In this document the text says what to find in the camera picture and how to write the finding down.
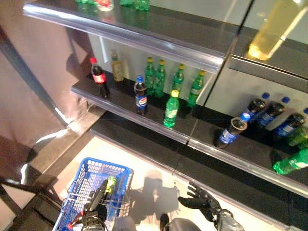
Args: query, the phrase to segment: white floor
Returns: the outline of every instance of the white floor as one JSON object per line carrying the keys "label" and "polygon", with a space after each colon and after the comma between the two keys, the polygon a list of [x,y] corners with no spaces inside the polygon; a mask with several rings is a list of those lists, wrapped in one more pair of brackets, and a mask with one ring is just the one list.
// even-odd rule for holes
{"label": "white floor", "polygon": [[[188,183],[179,179],[170,172],[160,169],[144,160],[139,159],[132,153],[119,148],[107,141],[94,137],[74,160],[62,171],[58,176],[58,182],[54,185],[54,189],[59,194],[60,198],[64,199],[67,195],[67,189],[74,179],[75,173],[78,169],[80,162],[85,157],[92,157],[116,164],[129,167],[134,170],[131,189],[135,194],[140,195],[140,199],[136,199],[135,220],[141,220],[137,225],[137,231],[158,231],[159,218],[156,218],[156,213],[159,216],[161,213],[168,212],[170,218],[187,218],[193,221],[202,231],[215,231],[213,223],[208,222],[199,210],[193,210],[183,207],[177,203],[177,196],[186,197]],[[162,182],[164,187],[165,196],[158,197],[157,192],[153,191],[154,209],[149,216],[149,208],[146,206],[138,206],[148,197],[142,192],[144,179],[147,178],[152,183]],[[227,203],[224,200],[218,199],[223,208],[230,210],[234,214],[234,218],[243,225],[246,231],[279,231],[280,229],[268,224],[253,215]]]}

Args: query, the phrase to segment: blue label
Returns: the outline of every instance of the blue label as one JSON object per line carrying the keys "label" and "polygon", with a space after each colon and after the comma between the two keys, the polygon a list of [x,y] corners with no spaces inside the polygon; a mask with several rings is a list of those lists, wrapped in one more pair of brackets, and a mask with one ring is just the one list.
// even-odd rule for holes
{"label": "blue label", "polygon": [[136,99],[136,105],[137,105],[138,108],[140,108],[140,109],[146,108],[147,98],[146,98],[145,95],[143,95],[143,96],[136,96],[135,99]]}
{"label": "blue label", "polygon": [[228,132],[227,129],[224,129],[224,131],[219,136],[219,140],[222,143],[232,143],[239,135],[237,134],[231,134]]}
{"label": "blue label", "polygon": [[260,125],[266,126],[267,124],[269,124],[272,120],[274,119],[274,117],[270,116],[267,113],[262,114],[258,119],[258,123]]}
{"label": "blue label", "polygon": [[287,122],[284,122],[279,127],[275,128],[275,133],[284,137],[290,134],[294,129],[295,128],[288,125]]}

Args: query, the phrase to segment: floor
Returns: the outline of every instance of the floor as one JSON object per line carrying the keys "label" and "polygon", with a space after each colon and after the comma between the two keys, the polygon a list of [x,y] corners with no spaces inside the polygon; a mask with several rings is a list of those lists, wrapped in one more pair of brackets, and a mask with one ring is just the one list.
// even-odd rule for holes
{"label": "floor", "polygon": [[[137,231],[158,231],[159,217],[162,213],[168,213],[171,219],[188,218],[202,231],[216,230],[213,223],[208,222],[199,210],[188,209],[178,203],[177,197],[179,195],[187,196],[188,182],[173,176],[171,171],[159,168],[157,165],[138,158],[128,150],[96,137],[80,151],[58,176],[54,189],[61,199],[66,198],[67,190],[75,177],[78,166],[85,157],[92,157],[133,169],[134,176],[129,195],[133,207],[129,214],[135,221]],[[151,185],[151,190],[146,189],[145,182],[147,185]],[[157,186],[163,189],[160,190],[160,194],[157,193]],[[234,214],[234,218],[243,225],[246,231],[280,230],[229,204],[227,201],[218,197],[217,199],[223,208]]]}

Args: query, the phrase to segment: blue bottle cap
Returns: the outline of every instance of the blue bottle cap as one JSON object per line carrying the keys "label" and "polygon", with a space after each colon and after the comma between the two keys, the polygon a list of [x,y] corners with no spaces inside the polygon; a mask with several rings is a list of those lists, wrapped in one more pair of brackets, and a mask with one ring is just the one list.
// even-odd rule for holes
{"label": "blue bottle cap", "polygon": [[241,114],[241,120],[245,121],[245,122],[249,121],[250,120],[250,115],[248,113],[246,113],[246,112],[242,113]]}
{"label": "blue bottle cap", "polygon": [[143,76],[137,76],[137,82],[143,82]]}
{"label": "blue bottle cap", "polygon": [[281,99],[281,101],[282,101],[283,103],[289,103],[290,98],[285,96],[285,97],[283,97],[283,98]]}
{"label": "blue bottle cap", "polygon": [[269,98],[269,96],[270,96],[270,94],[269,94],[269,93],[264,92],[264,93],[263,93],[263,95],[262,95],[262,98],[263,98],[263,99],[268,99],[268,98]]}

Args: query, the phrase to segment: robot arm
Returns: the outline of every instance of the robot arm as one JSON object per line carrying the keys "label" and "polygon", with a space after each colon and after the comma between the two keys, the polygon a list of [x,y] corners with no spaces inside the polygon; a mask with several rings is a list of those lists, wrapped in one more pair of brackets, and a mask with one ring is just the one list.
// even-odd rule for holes
{"label": "robot arm", "polygon": [[244,228],[233,218],[233,214],[222,209],[219,202],[206,190],[201,189],[193,182],[189,182],[192,186],[187,192],[192,198],[179,197],[179,202],[188,208],[199,209],[205,218],[214,223],[218,231],[244,231]]}

